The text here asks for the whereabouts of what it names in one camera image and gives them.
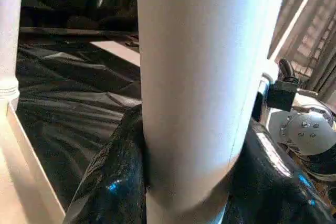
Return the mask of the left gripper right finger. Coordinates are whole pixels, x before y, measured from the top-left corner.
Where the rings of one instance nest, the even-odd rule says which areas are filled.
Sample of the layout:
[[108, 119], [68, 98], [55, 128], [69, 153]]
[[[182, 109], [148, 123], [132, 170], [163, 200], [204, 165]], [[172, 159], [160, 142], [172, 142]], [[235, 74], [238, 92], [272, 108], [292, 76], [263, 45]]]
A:
[[335, 223], [308, 176], [255, 120], [230, 178], [225, 223]]

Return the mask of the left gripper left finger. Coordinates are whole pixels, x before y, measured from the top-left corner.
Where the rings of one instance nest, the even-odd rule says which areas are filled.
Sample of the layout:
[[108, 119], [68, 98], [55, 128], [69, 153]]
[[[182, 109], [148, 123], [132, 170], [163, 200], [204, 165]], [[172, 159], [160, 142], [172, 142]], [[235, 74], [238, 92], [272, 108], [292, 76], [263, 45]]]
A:
[[145, 223], [142, 107], [126, 111], [88, 165], [64, 223]]

